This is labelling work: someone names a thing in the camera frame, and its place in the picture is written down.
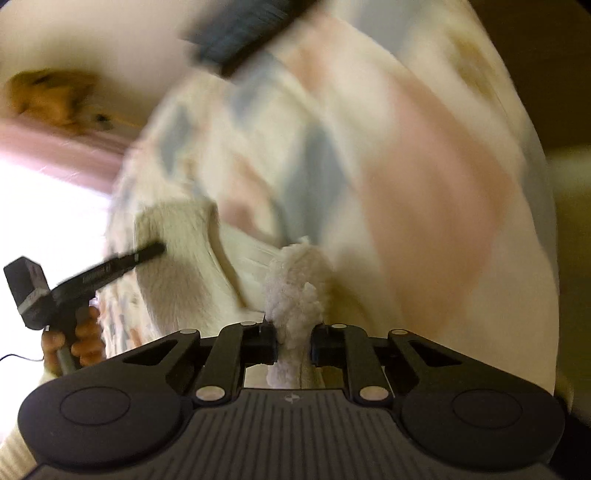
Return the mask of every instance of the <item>black tool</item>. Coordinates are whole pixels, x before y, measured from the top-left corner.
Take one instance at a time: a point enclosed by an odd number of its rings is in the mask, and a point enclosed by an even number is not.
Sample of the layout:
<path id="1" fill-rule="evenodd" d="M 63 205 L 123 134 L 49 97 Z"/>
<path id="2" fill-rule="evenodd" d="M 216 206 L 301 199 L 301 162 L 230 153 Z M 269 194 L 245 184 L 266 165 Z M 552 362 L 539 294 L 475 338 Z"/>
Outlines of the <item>black tool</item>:
<path id="1" fill-rule="evenodd" d="M 32 330 L 59 330 L 66 344 L 58 351 L 62 373 L 80 368 L 80 361 L 70 352 L 76 341 L 76 325 L 88 316 L 89 302 L 96 291 L 130 270 L 165 251 L 154 243 L 123 257 L 109 260 L 72 277 L 50 290 L 41 265 L 21 257 L 4 267 L 4 274 L 25 325 Z"/>
<path id="2" fill-rule="evenodd" d="M 344 387 L 242 388 L 277 360 L 272 324 L 181 330 L 36 389 L 28 480 L 556 480 L 564 416 L 545 390 L 406 330 L 320 325 Z"/>

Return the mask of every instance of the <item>person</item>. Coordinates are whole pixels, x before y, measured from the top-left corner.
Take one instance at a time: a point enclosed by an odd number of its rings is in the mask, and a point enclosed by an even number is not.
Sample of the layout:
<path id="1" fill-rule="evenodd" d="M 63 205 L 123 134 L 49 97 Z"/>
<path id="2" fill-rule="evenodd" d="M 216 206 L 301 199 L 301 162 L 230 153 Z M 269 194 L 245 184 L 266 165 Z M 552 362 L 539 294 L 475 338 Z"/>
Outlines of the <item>person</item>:
<path id="1" fill-rule="evenodd" d="M 100 311 L 96 307 L 88 308 L 87 319 L 76 327 L 78 341 L 72 345 L 72 355 L 80 358 L 82 367 L 89 367 L 105 359 L 105 343 L 99 323 Z M 41 350 L 45 372 L 40 384 L 61 376 L 57 351 L 64 346 L 66 338 L 59 331 L 46 331 L 41 335 Z M 17 480 L 23 478 L 36 465 L 28 450 L 18 426 L 7 436 L 0 446 L 0 478 Z"/>

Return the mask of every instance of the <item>cream knit sleeve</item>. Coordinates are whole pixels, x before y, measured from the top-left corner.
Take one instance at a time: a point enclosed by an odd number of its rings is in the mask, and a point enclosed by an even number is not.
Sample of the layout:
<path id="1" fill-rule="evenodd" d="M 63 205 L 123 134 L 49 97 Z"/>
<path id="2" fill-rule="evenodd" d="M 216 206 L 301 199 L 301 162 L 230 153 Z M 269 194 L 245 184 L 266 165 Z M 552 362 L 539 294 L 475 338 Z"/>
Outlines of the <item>cream knit sleeve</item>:
<path id="1" fill-rule="evenodd" d="M 39 384 L 53 380 L 55 377 L 52 373 L 45 371 Z M 21 480 L 36 466 L 37 463 L 22 439 L 18 426 L 15 426 L 0 445 L 0 480 Z"/>

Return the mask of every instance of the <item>crosshair logo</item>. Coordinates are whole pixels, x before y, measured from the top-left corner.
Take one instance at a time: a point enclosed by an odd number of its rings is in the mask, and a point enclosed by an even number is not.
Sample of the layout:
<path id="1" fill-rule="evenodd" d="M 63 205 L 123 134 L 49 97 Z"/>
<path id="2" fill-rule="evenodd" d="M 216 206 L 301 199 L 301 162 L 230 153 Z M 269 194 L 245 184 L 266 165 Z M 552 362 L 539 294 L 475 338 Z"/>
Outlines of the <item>crosshair logo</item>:
<path id="1" fill-rule="evenodd" d="M 295 402 L 300 401 L 300 396 L 297 393 L 291 393 L 286 395 L 284 399 L 293 405 Z"/>

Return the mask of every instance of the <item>metal pin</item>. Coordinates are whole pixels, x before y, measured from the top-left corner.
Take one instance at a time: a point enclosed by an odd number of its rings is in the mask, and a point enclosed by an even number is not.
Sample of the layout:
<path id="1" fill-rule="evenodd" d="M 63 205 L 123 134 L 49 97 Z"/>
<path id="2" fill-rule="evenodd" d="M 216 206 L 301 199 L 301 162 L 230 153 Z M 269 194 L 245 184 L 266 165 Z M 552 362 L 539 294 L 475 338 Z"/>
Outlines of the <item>metal pin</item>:
<path id="1" fill-rule="evenodd" d="M 226 395 L 226 391 L 217 385 L 207 385 L 195 392 L 195 396 L 201 401 L 218 401 Z"/>
<path id="2" fill-rule="evenodd" d="M 359 390 L 359 396 L 365 401 L 383 401 L 388 398 L 388 395 L 390 395 L 388 390 L 377 385 L 370 385 Z"/>

